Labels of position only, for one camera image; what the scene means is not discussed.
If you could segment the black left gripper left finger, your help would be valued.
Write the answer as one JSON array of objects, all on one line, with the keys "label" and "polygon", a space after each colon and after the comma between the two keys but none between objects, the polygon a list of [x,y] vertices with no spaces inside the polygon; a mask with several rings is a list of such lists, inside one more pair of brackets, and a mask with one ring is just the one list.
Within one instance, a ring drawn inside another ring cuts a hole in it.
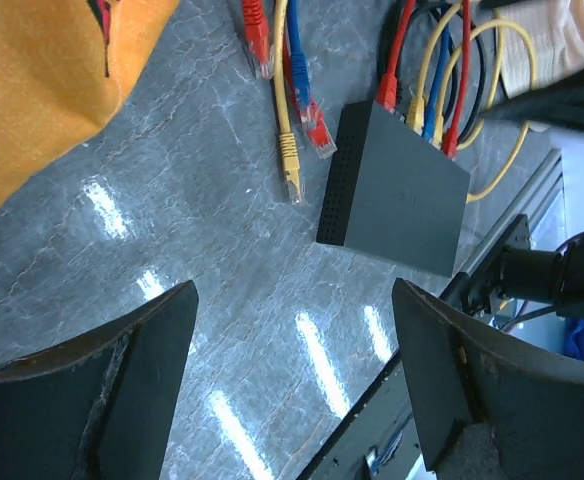
[{"label": "black left gripper left finger", "polygon": [[197,308],[180,283],[0,366],[0,479],[158,478]]}]

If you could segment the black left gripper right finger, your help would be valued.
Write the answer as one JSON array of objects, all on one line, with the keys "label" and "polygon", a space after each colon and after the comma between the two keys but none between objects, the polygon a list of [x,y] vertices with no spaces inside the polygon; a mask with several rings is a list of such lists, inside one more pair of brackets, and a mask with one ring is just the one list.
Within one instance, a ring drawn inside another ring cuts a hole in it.
[{"label": "black left gripper right finger", "polygon": [[424,464],[440,479],[584,479],[584,362],[392,291]]}]

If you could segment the black network switch box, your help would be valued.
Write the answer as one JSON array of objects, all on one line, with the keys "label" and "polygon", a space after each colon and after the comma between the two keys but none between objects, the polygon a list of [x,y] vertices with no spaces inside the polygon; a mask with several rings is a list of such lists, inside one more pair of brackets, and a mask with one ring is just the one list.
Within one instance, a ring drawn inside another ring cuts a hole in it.
[{"label": "black network switch box", "polygon": [[340,115],[316,240],[449,278],[470,175],[369,100]]}]

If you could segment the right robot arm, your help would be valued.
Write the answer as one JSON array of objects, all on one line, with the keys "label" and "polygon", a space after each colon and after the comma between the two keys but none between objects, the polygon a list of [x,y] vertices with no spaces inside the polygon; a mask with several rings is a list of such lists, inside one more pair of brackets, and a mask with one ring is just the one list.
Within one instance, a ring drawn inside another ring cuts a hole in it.
[{"label": "right robot arm", "polygon": [[[584,133],[584,68],[538,89],[528,89],[495,106],[490,120],[538,121]],[[440,298],[473,316],[491,309],[494,297],[541,303],[519,316],[524,322],[545,313],[584,319],[584,232],[556,251],[535,251],[511,244],[525,217],[516,216],[471,272],[458,273]]]}]

